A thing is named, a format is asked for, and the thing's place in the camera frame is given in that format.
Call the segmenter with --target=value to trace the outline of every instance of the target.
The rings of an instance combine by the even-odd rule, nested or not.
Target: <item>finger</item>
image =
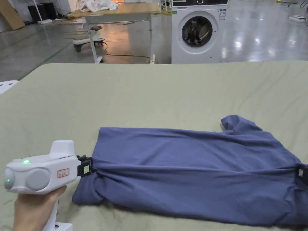
[[[50,192],[50,195],[55,195],[55,196],[60,196],[61,194],[63,194],[66,190],[66,185],[62,186],[60,188],[55,189],[54,191]]]
[[[48,196],[47,196],[47,197],[48,197],[49,201],[50,201],[51,203],[56,203],[58,197],[59,197],[62,193],[64,193],[65,190],[66,190],[66,185],[65,185],[65,186],[62,186],[62,187],[60,187],[60,188],[57,188],[57,189],[51,191],[50,193],[48,193]]]

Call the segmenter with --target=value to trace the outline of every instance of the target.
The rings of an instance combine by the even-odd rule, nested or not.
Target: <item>polished concrete floor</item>
[[[299,4],[276,0],[230,0],[221,48],[221,62],[308,60],[308,26],[288,20],[306,14]],[[171,16],[153,17],[153,46],[159,64],[171,63]],[[44,63],[93,63],[89,44],[77,53],[71,43],[80,25],[30,25],[0,33],[0,82],[21,79]],[[100,30],[107,52],[149,56],[148,22],[108,24]],[[148,63],[142,57],[107,56],[105,63]]]

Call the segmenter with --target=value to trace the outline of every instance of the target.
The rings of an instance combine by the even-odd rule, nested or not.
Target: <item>washing machine label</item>
[[[226,20],[227,9],[221,9],[219,12],[219,20]]]

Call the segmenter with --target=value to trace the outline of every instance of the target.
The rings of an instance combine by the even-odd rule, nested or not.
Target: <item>black speaker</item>
[[[39,11],[39,13],[40,13],[40,15],[42,17],[42,20],[48,19],[44,5],[38,4],[37,6],[38,6],[38,9],[39,9],[38,11]],[[34,22],[41,21],[41,19],[39,18],[39,14],[36,11],[36,7],[35,6],[28,6],[28,10],[29,10],[30,15],[32,17],[32,20]]]
[[[42,3],[42,5],[45,7],[45,11],[47,13],[48,19],[56,19],[57,13],[54,7],[54,4],[51,2],[48,3]]]

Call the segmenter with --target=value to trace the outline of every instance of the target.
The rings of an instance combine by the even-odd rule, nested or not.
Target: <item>wooden tabletop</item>
[[[81,12],[76,10],[68,15],[69,19],[81,18],[91,15],[104,15],[104,14],[140,14],[140,13],[159,13],[160,6],[158,2],[154,3],[125,3],[118,5],[116,10],[100,10],[97,12]]]

